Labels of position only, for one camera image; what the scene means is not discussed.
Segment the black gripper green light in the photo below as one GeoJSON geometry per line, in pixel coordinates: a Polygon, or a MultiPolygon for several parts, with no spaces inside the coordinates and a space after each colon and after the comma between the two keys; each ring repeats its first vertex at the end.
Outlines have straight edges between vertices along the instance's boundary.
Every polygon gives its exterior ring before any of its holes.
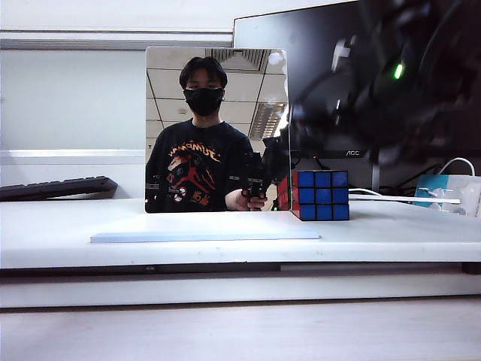
{"type": "Polygon", "coordinates": [[[480,73],[478,1],[360,1],[368,41],[335,46],[331,69],[292,107],[292,139],[324,156],[358,148],[373,164],[414,158],[432,120],[465,106],[480,73]]]}

